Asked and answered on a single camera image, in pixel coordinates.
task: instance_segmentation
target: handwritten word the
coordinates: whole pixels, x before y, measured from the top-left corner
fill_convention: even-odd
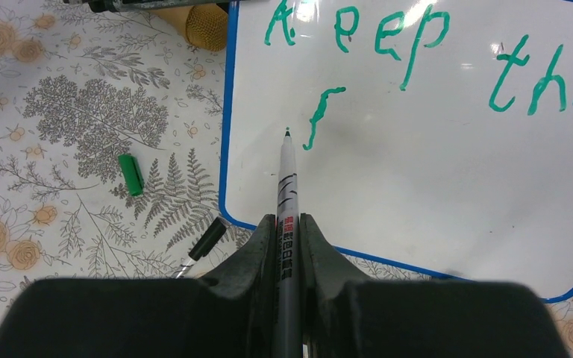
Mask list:
[[[432,13],[431,10],[433,5],[430,4],[425,9],[423,13],[423,17],[421,19],[421,23],[419,25],[419,29],[416,31],[416,36],[414,37],[414,43],[412,44],[412,51],[410,52],[410,60],[407,64],[407,70],[405,71],[405,77],[403,78],[403,82],[401,83],[398,88],[401,91],[405,91],[407,85],[410,82],[410,77],[412,76],[412,71],[414,69],[414,62],[416,60],[416,51],[418,50],[419,43],[421,38],[423,37],[423,32],[425,30],[425,26],[432,20],[442,18],[442,30],[440,31],[440,35],[431,43],[424,44],[425,48],[433,48],[438,46],[444,39],[445,35],[449,31],[449,13],[446,11],[438,11]],[[269,27],[265,33],[265,45],[271,45],[271,34],[273,32],[273,28],[275,27],[277,22],[282,23],[282,32],[284,34],[284,39],[289,46],[295,45],[295,29],[289,28],[289,24],[287,22],[288,17],[293,13],[292,7],[287,7],[287,0],[281,0],[278,7],[275,9],[273,13],[273,17],[269,22]],[[342,15],[352,14],[352,25],[350,28],[346,28],[343,24],[343,17]],[[396,28],[392,30],[386,30],[386,25],[393,21],[398,21]],[[405,28],[405,13],[403,11],[398,11],[393,13],[392,15],[384,17],[381,22],[379,22],[379,26],[377,28],[377,35],[375,37],[375,52],[378,54],[389,54],[392,56],[394,60],[400,61],[401,58],[398,56],[396,51],[393,48],[384,48],[381,46],[381,41],[386,37],[396,36],[403,31]],[[342,42],[342,37],[350,37],[357,32],[357,28],[359,27],[359,10],[354,6],[343,7],[339,9],[335,13],[335,41],[337,43],[337,47],[344,53],[349,53],[348,48]]]
[[[491,93],[491,98],[489,99],[489,107],[497,112],[504,112],[510,108],[510,106],[515,103],[515,96],[513,96],[504,106],[498,106],[495,103],[495,97],[497,97],[502,84],[504,83],[504,79],[508,75],[508,72],[512,69],[513,65],[517,65],[520,67],[526,66],[528,60],[530,59],[530,55],[524,56],[524,58],[518,58],[519,52],[522,50],[524,45],[526,45],[526,41],[528,41],[528,35],[524,35],[521,40],[519,40],[519,44],[515,47],[512,54],[500,54],[498,55],[498,60],[505,60],[507,61],[506,66],[504,66],[504,70],[498,79],[498,83],[493,88],[493,93]],[[548,69],[545,72],[545,76],[540,78],[535,87],[533,88],[533,98],[530,100],[530,106],[528,107],[528,115],[532,116],[537,111],[537,104],[539,103],[539,98],[542,96],[548,85],[555,81],[557,82],[557,86],[559,86],[559,111],[563,112],[566,110],[566,81],[563,79],[561,75],[554,74],[554,67],[557,65],[557,61],[561,56],[561,52],[563,52],[563,44],[557,47],[557,50],[554,52],[554,56],[548,65]]]

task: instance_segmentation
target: table surface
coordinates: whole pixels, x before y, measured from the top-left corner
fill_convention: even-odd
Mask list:
[[[225,52],[144,13],[0,1],[0,320],[46,277],[161,277],[219,214]],[[127,198],[116,156],[145,194]],[[194,273],[248,238],[232,227]],[[425,278],[356,257],[381,279]],[[573,352],[573,298],[548,305]]]

